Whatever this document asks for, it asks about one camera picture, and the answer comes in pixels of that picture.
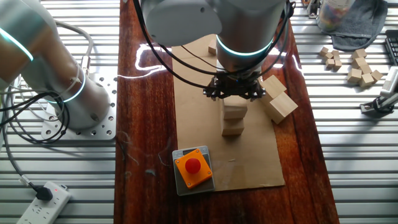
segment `led light ring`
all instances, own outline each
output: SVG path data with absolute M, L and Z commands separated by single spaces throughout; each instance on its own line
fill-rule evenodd
M 67 102 L 75 99 L 83 91 L 83 88 L 85 87 L 85 84 L 86 84 L 86 75 L 83 74 L 83 83 L 81 84 L 81 87 L 80 87 L 79 91 L 77 91 L 77 93 L 74 94 L 71 98 L 69 98 L 67 100 L 64 100 L 63 102 L 67 103 Z M 49 102 L 49 103 L 57 103 L 57 102 L 50 101 L 50 100 L 47 100 L 47 102 Z
M 253 56 L 253 55 L 259 54 L 259 53 L 261 53 L 261 52 L 267 50 L 267 49 L 269 48 L 269 46 L 271 46 L 271 43 L 272 43 L 273 39 L 272 39 L 272 40 L 269 42 L 269 44 L 267 44 L 263 49 L 258 50 L 258 51 L 256 51 L 256 52 L 251 52 L 251 53 L 236 52 L 236 51 L 234 51 L 234 50 L 231 50 L 231 49 L 227 48 L 227 46 L 225 46 L 225 44 L 222 43 L 222 41 L 220 40 L 220 38 L 218 37 L 218 35 L 217 35 L 217 41 L 218 41 L 218 43 L 220 43 L 220 45 L 221 45 L 226 51 L 228 51 L 228 52 L 231 53 L 231 54 L 235 54 L 235 55 L 238 55 L 238 56 Z
M 13 42 L 15 45 L 17 45 L 30 59 L 30 61 L 33 61 L 33 55 L 20 43 L 18 40 L 13 38 L 11 35 L 9 35 L 6 31 L 4 31 L 2 28 L 0 28 L 0 34 L 5 38 Z

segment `stacked wooden blocks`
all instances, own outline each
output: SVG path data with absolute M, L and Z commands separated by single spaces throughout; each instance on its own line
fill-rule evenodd
M 350 83 L 359 83 L 360 87 L 364 88 L 371 86 L 379 81 L 383 74 L 379 71 L 372 71 L 371 67 L 366 62 L 367 53 L 364 49 L 356 50 L 353 55 L 353 63 L 351 71 L 349 71 L 347 76 L 347 81 Z
M 260 84 L 266 89 L 266 96 L 261 98 L 261 101 L 265 106 L 267 115 L 275 123 L 279 124 L 298 107 L 285 93 L 286 87 L 275 75 L 260 82 Z
M 217 54 L 217 44 L 216 44 L 216 40 L 211 40 L 209 47 L 208 47 L 208 51 L 210 54 L 212 55 L 216 55 Z
M 230 96 L 220 100 L 221 135 L 234 136 L 244 130 L 243 118 L 248 112 L 248 101 L 240 96 Z
M 333 69 L 334 71 L 338 71 L 341 68 L 342 63 L 340 60 L 340 53 L 338 50 L 334 50 L 330 53 L 329 49 L 324 47 L 319 52 L 319 54 L 322 57 L 324 57 L 327 69 Z

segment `wooden table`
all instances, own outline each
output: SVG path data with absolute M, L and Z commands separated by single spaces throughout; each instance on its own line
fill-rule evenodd
M 285 66 L 268 74 L 276 75 L 298 104 L 274 125 L 286 185 L 179 197 L 171 166 L 172 151 L 178 148 L 173 76 L 145 47 L 132 1 L 121 1 L 119 74 L 125 77 L 118 78 L 114 223 L 339 222 L 291 25 L 289 29 Z

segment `power strip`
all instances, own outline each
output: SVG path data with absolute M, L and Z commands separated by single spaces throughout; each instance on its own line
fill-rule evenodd
M 47 182 L 44 187 L 51 190 L 52 199 L 43 201 L 35 198 L 17 224 L 52 224 L 68 203 L 71 194 L 67 187 Z

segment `red button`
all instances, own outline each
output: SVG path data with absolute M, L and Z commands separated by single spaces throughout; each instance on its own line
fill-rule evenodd
M 200 162 L 198 159 L 191 158 L 186 161 L 185 169 L 190 174 L 196 174 L 200 170 Z

